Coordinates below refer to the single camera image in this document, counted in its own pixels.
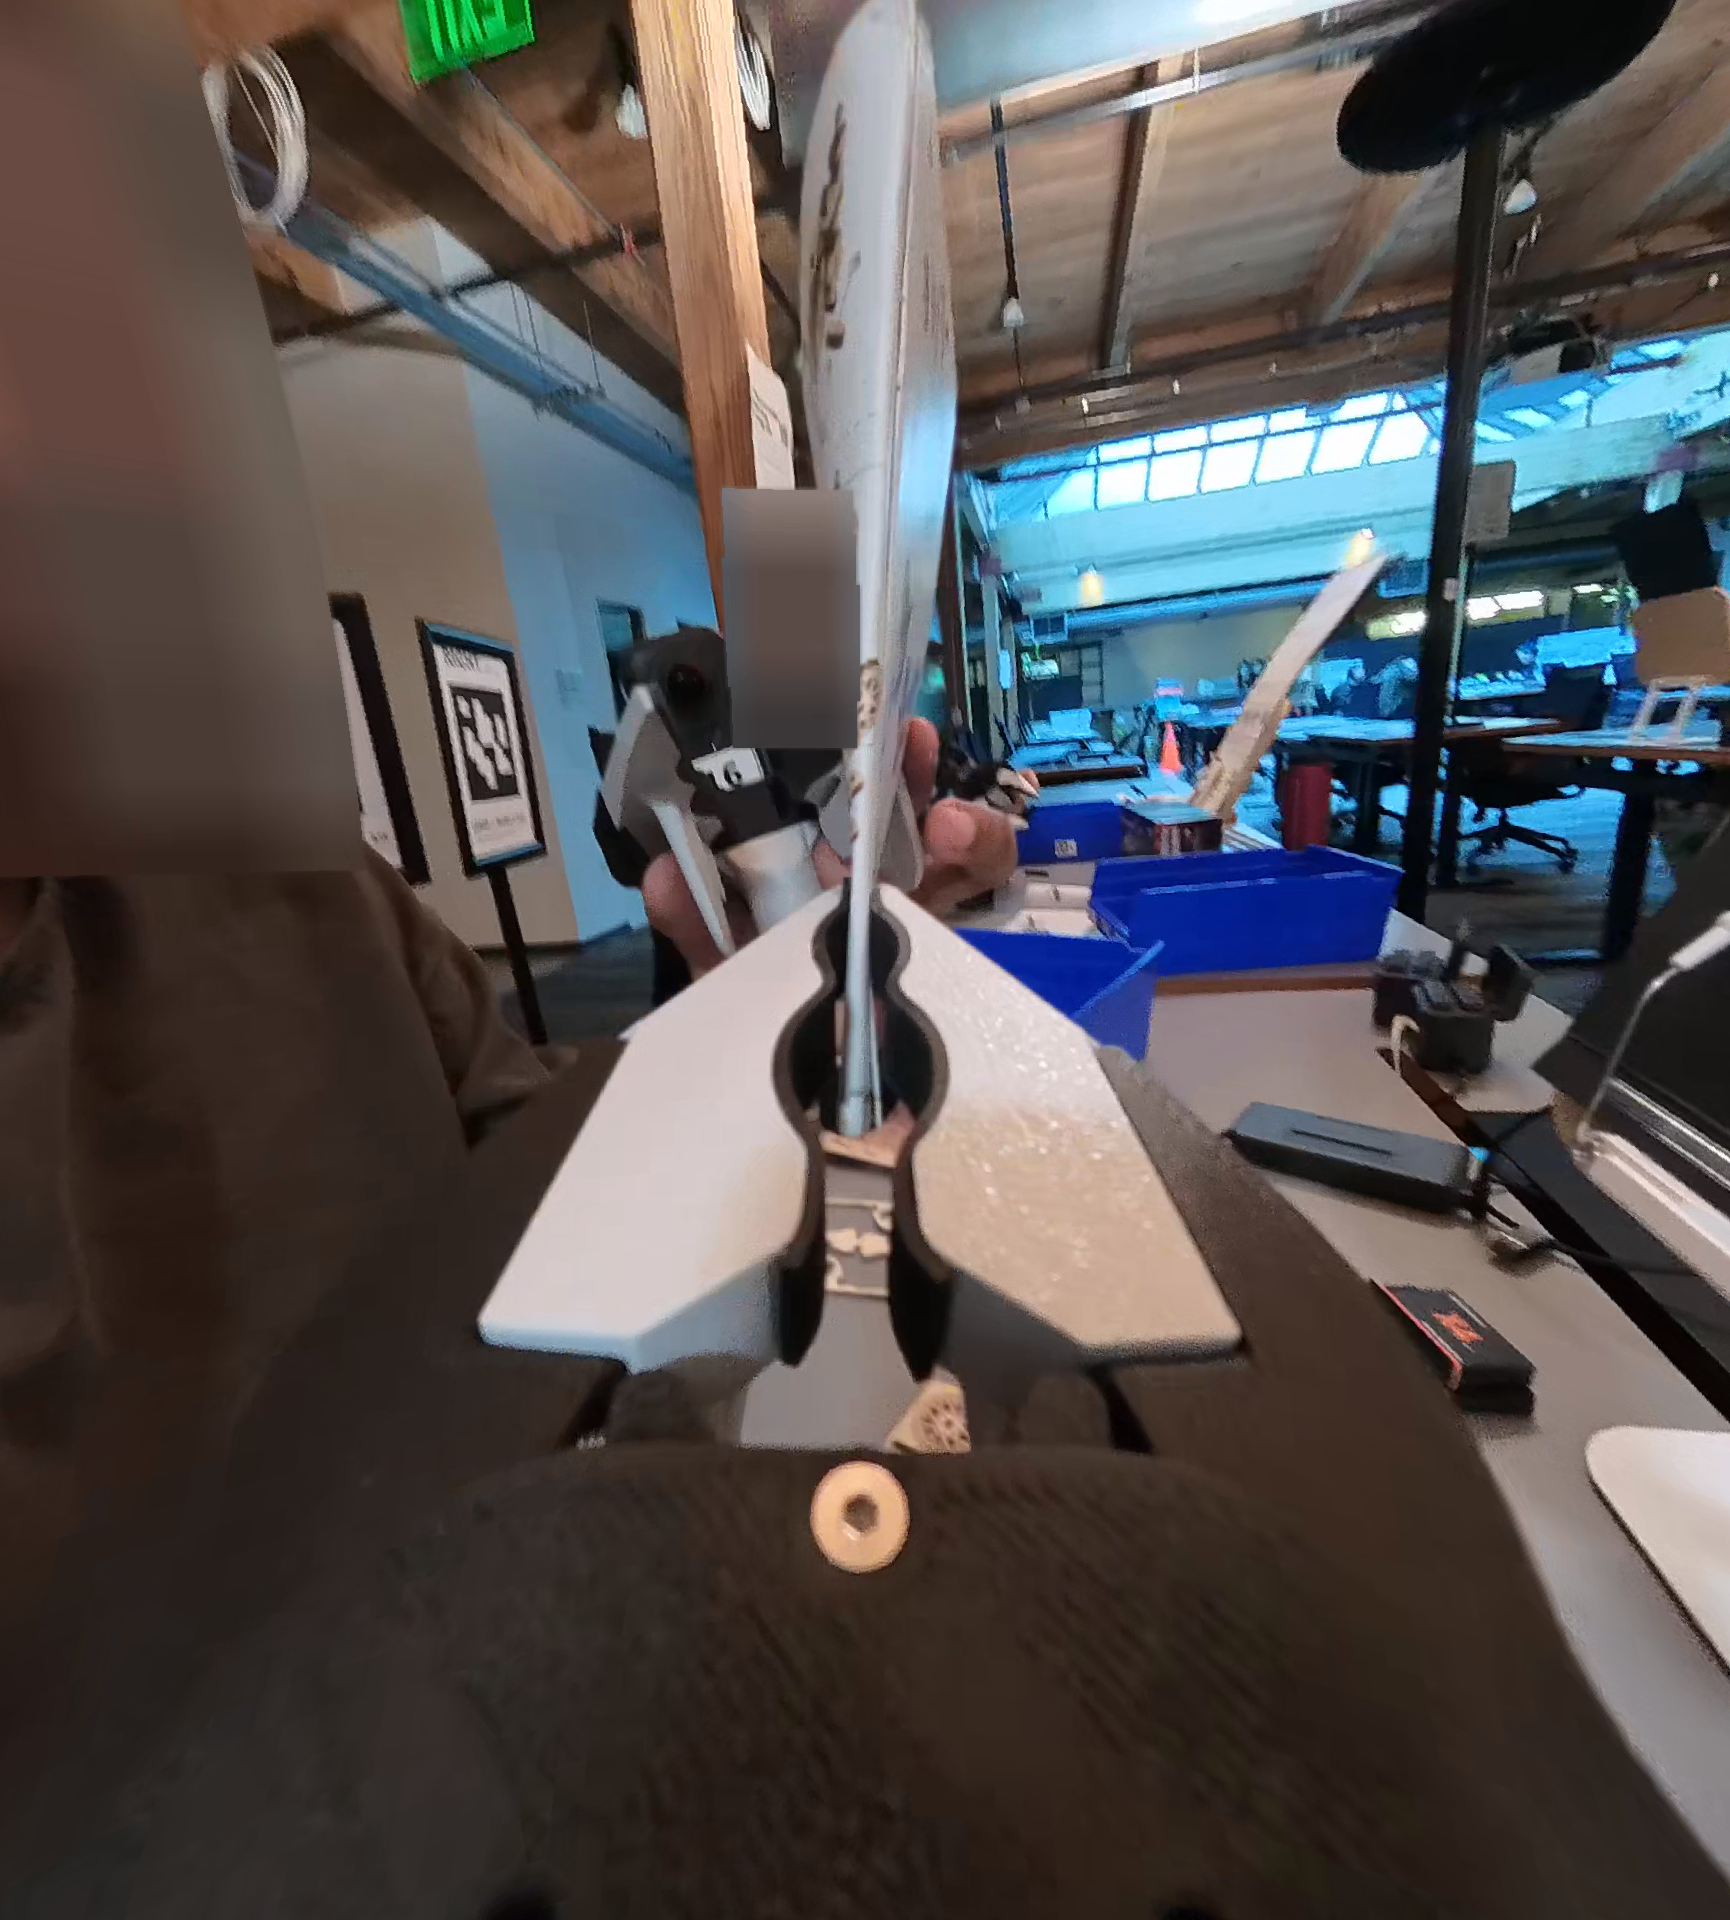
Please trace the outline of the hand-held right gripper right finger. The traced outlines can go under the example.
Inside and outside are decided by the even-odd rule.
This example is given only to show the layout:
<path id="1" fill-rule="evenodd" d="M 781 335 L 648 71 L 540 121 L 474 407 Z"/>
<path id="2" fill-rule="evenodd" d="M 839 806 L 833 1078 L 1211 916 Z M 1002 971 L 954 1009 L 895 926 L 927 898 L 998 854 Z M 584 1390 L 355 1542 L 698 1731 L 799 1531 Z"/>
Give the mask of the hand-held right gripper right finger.
<path id="1" fill-rule="evenodd" d="M 1234 1356 L 1242 1329 L 1108 1066 L 1133 1062 L 902 894 L 881 987 L 886 1071 L 912 1112 L 886 1269 L 901 1356 L 927 1379 Z"/>

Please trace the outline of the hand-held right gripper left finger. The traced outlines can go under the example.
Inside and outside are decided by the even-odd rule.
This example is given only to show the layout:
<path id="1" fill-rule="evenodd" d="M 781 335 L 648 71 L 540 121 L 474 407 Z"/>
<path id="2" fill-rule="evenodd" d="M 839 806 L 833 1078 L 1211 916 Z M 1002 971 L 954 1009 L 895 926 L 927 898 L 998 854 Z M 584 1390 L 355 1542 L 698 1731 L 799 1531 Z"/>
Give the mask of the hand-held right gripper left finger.
<path id="1" fill-rule="evenodd" d="M 823 1316 L 817 1085 L 795 1043 L 828 1022 L 826 926 L 848 894 L 795 907 L 624 1041 L 480 1338 L 627 1370 L 799 1365 Z"/>

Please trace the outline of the instruction booklet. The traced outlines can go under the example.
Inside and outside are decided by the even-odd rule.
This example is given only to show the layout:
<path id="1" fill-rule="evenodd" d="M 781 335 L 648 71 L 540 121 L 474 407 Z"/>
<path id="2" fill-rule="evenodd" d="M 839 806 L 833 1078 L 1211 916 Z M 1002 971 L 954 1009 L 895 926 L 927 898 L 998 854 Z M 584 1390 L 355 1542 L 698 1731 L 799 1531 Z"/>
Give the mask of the instruction booklet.
<path id="1" fill-rule="evenodd" d="M 923 681 L 956 441 L 956 340 L 933 40 L 861 2 L 833 43 L 802 155 L 799 365 L 812 477 L 856 515 L 848 1018 L 836 1123 L 878 1126 L 870 934 L 890 846 L 923 871 L 902 741 Z"/>

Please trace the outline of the grey desk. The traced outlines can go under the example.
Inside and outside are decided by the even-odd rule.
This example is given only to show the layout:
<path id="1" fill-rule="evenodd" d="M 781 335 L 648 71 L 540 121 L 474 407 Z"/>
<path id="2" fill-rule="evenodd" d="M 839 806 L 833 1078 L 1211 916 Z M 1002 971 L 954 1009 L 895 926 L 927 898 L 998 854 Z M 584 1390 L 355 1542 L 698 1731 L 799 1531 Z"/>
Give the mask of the grey desk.
<path id="1" fill-rule="evenodd" d="M 1448 1138 L 1442 1116 L 1377 1057 L 1364 987 L 1158 994 L 1146 1071 L 1208 1128 L 1251 1103 Z M 1601 1428 L 1730 1428 L 1657 1341 L 1568 1262 L 1496 1266 L 1476 1234 L 1280 1182 L 1339 1254 L 1380 1281 L 1449 1285 L 1536 1366 L 1530 1415 L 1479 1415 L 1476 1445 L 1545 1582 L 1554 1614 L 1698 1841 L 1730 1876 L 1730 1673 L 1596 1497 Z"/>

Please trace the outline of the person's left hand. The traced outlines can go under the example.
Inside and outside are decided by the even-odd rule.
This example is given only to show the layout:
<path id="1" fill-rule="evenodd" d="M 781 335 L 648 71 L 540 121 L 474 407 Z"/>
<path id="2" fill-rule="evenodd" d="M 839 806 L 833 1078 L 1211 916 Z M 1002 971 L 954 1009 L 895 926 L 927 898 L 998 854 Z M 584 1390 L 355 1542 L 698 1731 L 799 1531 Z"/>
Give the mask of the person's left hand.
<path id="1" fill-rule="evenodd" d="M 1006 813 L 979 799 L 937 797 L 937 753 L 936 726 L 927 716 L 912 716 L 901 762 L 923 838 L 923 872 L 912 898 L 942 916 L 998 891 L 1017 871 L 1017 832 Z M 652 1004 L 664 1004 L 698 976 L 714 971 L 724 951 L 670 849 L 650 859 L 640 872 L 640 901 L 652 929 Z"/>

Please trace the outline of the labelled blue plastic bin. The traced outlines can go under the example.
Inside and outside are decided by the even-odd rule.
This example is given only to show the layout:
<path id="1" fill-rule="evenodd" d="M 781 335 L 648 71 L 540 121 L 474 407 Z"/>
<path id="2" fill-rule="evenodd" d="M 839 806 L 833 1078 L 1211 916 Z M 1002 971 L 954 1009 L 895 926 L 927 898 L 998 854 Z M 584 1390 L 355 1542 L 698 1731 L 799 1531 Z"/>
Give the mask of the labelled blue plastic bin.
<path id="1" fill-rule="evenodd" d="M 1065 866 L 1121 854 L 1121 794 L 1102 787 L 1052 787 L 1045 794 L 1021 834 L 1021 866 Z"/>

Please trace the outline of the small blue plastic bin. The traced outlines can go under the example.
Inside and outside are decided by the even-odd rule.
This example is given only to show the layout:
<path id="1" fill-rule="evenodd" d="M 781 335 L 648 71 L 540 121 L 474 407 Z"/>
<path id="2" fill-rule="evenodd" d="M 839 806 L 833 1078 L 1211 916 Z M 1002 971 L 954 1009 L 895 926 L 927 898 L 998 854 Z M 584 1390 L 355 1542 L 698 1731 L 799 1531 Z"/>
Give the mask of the small blue plastic bin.
<path id="1" fill-rule="evenodd" d="M 1161 944 L 1099 934 L 962 929 L 962 937 L 1095 1043 L 1143 1062 Z"/>

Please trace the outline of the black flat battery pack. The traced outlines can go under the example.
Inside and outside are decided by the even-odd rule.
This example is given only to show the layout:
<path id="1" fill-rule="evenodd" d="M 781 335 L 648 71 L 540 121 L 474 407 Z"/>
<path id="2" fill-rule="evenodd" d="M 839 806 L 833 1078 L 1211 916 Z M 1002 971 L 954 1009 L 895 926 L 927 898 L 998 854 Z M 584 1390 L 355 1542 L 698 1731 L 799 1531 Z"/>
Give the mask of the black flat battery pack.
<path id="1" fill-rule="evenodd" d="M 1458 1215 L 1476 1195 L 1476 1162 L 1457 1140 L 1246 1104 L 1224 1138 L 1246 1163 L 1421 1215 Z"/>

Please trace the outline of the large blue plastic bin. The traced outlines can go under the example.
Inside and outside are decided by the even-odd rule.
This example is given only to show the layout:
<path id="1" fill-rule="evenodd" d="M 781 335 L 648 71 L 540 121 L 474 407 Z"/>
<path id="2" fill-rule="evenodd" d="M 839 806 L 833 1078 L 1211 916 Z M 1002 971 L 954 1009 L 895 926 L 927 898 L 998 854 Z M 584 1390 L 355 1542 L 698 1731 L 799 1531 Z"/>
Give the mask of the large blue plastic bin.
<path id="1" fill-rule="evenodd" d="M 1340 849 L 1242 849 L 1099 860 L 1095 926 L 1155 957 L 1158 979 L 1373 960 L 1401 871 Z"/>

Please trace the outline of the black box with orange stripe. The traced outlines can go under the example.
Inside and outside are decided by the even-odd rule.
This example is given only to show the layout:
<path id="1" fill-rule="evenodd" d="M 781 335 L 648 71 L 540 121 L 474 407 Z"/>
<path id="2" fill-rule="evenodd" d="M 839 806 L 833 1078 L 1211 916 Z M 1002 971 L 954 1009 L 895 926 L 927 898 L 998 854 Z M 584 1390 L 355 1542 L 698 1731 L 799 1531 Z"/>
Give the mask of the black box with orange stripe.
<path id="1" fill-rule="evenodd" d="M 1530 1415 L 1532 1362 L 1457 1290 L 1373 1281 L 1371 1290 L 1405 1329 L 1448 1397 L 1474 1415 Z"/>

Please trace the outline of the person's brown shirt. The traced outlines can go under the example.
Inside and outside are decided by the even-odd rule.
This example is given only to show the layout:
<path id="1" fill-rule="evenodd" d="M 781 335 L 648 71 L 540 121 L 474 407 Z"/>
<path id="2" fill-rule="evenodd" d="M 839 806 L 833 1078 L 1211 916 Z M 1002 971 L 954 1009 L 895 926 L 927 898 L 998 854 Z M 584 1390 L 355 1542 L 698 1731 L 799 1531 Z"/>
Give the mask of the person's brown shirt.
<path id="1" fill-rule="evenodd" d="M 0 875 L 0 1789 L 86 1585 L 374 1234 L 574 1088 L 377 854 Z"/>

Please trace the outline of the leaning printed wooden board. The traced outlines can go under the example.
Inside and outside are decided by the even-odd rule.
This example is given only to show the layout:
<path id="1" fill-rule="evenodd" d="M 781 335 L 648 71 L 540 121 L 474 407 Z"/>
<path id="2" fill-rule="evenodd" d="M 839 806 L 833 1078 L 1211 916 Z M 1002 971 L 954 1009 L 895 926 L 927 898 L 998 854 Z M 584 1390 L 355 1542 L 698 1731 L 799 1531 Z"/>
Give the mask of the leaning printed wooden board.
<path id="1" fill-rule="evenodd" d="M 1289 629 L 1286 640 L 1270 652 L 1261 677 L 1246 690 L 1234 722 L 1226 726 L 1204 774 L 1190 784 L 1189 799 L 1195 807 L 1208 812 L 1224 824 L 1234 821 L 1234 803 L 1251 787 L 1264 753 L 1273 747 L 1299 677 L 1373 587 L 1382 565 L 1385 553 L 1373 531 L 1357 531 L 1343 565 L 1323 581 L 1318 597 L 1312 597 L 1310 609 Z"/>

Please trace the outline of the green exit sign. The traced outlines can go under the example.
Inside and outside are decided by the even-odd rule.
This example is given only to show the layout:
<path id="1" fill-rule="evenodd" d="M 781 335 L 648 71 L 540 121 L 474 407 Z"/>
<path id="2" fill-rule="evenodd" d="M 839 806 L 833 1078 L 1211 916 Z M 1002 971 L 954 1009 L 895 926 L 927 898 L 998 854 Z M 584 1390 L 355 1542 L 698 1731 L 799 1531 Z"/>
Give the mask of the green exit sign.
<path id="1" fill-rule="evenodd" d="M 534 43 L 531 2 L 397 2 L 408 78 L 428 84 Z"/>

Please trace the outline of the metal rod with white tip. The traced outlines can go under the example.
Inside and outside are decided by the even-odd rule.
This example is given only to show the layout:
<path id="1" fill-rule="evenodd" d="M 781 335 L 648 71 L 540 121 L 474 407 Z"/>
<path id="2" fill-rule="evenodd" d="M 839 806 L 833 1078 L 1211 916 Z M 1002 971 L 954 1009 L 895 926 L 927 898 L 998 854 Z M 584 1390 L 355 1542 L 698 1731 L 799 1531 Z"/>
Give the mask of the metal rod with white tip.
<path id="1" fill-rule="evenodd" d="M 1629 1048 L 1629 1041 L 1645 1021 L 1651 1003 L 1677 979 L 1704 971 L 1713 965 L 1718 954 L 1730 951 L 1730 907 L 1716 913 L 1713 922 L 1705 922 L 1695 937 L 1689 937 L 1682 946 L 1677 946 L 1668 960 L 1645 979 L 1639 987 L 1629 1012 L 1624 1015 L 1624 1022 L 1611 1041 L 1611 1048 L 1605 1062 L 1596 1071 L 1596 1081 L 1592 1085 L 1588 1100 L 1582 1103 L 1577 1128 L 1573 1128 L 1573 1157 L 1592 1162 L 1596 1156 L 1596 1116 L 1605 1103 L 1608 1088 L 1616 1085 L 1616 1075 L 1620 1073 L 1624 1054 Z"/>

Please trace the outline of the tan board on white stand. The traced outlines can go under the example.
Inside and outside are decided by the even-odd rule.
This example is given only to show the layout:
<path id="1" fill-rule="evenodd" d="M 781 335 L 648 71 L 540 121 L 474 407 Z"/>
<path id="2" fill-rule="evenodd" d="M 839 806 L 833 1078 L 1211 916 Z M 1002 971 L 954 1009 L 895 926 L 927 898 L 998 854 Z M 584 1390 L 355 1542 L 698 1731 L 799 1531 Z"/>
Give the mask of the tan board on white stand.
<path id="1" fill-rule="evenodd" d="M 1730 590 L 1713 584 L 1642 600 L 1629 632 L 1642 685 L 1629 738 L 1646 735 L 1668 700 L 1677 700 L 1668 738 L 1686 738 L 1698 700 L 1730 685 Z"/>

